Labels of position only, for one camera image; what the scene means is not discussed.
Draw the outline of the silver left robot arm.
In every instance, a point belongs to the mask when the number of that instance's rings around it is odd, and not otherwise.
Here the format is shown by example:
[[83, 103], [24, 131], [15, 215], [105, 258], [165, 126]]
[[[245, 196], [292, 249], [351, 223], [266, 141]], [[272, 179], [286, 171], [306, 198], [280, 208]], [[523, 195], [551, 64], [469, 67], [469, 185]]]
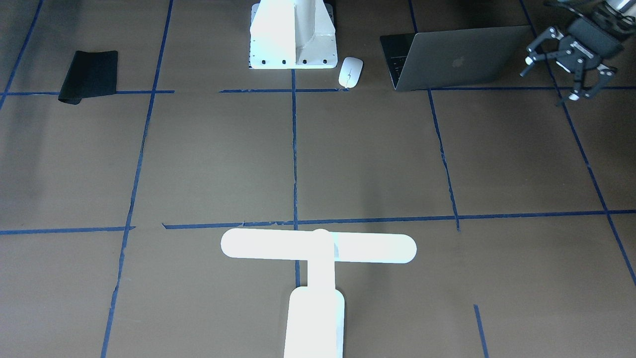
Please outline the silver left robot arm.
[[635, 34], [633, 0], [593, 0], [588, 12], [580, 7], [588, 0], [545, 0], [543, 4], [574, 14], [565, 32], [556, 26], [546, 28], [525, 47], [524, 77], [537, 63], [555, 61], [573, 76], [566, 99], [592, 99], [615, 78], [617, 68], [604, 61], [623, 51], [623, 43]]

